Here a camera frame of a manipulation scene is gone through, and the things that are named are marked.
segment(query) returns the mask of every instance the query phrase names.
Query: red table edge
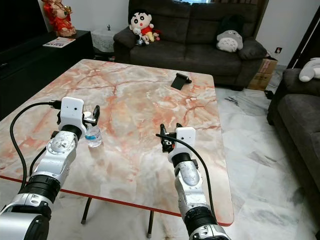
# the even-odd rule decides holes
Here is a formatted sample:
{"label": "red table edge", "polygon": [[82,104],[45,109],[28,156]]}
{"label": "red table edge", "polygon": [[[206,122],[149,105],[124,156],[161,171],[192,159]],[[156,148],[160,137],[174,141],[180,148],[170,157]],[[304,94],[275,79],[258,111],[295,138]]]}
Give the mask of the red table edge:
{"label": "red table edge", "polygon": [[[20,180],[20,179],[8,177],[8,176],[3,176],[3,175],[0,175],[0,179],[5,179],[5,180],[17,182],[17,183],[22,183],[22,180]],[[134,208],[138,208],[138,209],[145,209],[145,210],[150,210],[150,211],[154,211],[154,212],[158,212],[158,213],[162,213],[162,214],[168,214],[168,215],[173,215],[176,217],[181,217],[180,213],[176,213],[176,212],[172,212],[172,211],[166,211],[166,210],[157,209],[157,208],[153,208],[153,207],[138,205],[138,204],[125,202],[125,201],[114,200],[114,199],[105,198],[105,197],[101,197],[101,196],[94,196],[94,195],[81,193],[81,192],[77,192],[77,191],[70,191],[70,190],[66,190],[66,189],[60,189],[60,191],[67,193],[67,194],[73,194],[73,195],[78,195],[78,196],[82,196],[82,197],[86,197],[86,198],[98,199],[98,200],[111,202],[111,203],[115,203],[115,204],[122,204],[125,206],[130,206],[130,207],[134,207]],[[233,223],[233,221],[231,223],[221,223],[221,222],[218,222],[218,223],[220,226],[228,227]]]}

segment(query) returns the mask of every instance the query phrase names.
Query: paper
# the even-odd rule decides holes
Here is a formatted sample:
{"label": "paper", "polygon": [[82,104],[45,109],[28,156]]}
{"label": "paper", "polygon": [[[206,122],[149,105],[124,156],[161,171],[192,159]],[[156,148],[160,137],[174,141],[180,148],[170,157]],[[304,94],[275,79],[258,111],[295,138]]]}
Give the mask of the paper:
{"label": "paper", "polygon": [[43,44],[43,46],[61,49],[64,46],[68,45],[69,43],[72,43],[73,41],[75,41],[75,39],[59,36],[56,39],[54,39],[50,42],[47,42],[46,44]]}

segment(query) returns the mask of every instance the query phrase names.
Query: gray plush toy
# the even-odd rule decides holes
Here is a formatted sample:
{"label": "gray plush toy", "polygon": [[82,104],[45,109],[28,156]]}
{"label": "gray plush toy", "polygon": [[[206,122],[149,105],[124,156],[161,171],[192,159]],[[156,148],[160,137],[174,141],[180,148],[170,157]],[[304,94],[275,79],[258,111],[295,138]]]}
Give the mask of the gray plush toy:
{"label": "gray plush toy", "polygon": [[309,82],[313,78],[320,79],[320,57],[311,58],[299,75],[301,82]]}
{"label": "gray plush toy", "polygon": [[242,37],[235,30],[227,30],[219,34],[216,39],[218,40],[216,47],[222,51],[234,53],[244,48]]}

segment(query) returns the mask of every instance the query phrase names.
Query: marble table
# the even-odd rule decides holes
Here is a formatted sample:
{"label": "marble table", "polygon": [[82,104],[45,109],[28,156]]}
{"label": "marble table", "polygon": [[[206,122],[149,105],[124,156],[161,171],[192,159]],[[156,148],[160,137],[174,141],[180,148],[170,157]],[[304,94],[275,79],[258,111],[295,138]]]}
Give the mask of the marble table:
{"label": "marble table", "polygon": [[[234,211],[213,77],[179,72],[192,80],[181,91],[170,87],[176,70],[81,60],[0,122],[0,178],[22,179],[22,165],[9,135],[14,116],[32,103],[80,98],[84,111],[100,105],[103,144],[89,148],[85,139],[79,141],[62,191],[180,216],[174,167],[155,134],[161,123],[168,132],[181,123],[196,129],[195,149],[210,173],[217,221],[231,225]],[[16,122],[14,134],[28,168],[57,130],[57,113],[37,106]],[[209,201],[200,162],[199,171]]]}

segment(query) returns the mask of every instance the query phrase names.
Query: bottle cap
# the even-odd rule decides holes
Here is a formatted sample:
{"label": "bottle cap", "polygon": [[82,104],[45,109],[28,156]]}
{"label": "bottle cap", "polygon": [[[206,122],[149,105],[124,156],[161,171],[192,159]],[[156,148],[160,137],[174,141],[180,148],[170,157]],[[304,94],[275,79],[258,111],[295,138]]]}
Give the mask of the bottle cap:
{"label": "bottle cap", "polygon": [[88,118],[91,116],[91,112],[89,112],[89,111],[85,111],[83,114],[84,114],[85,118]]}

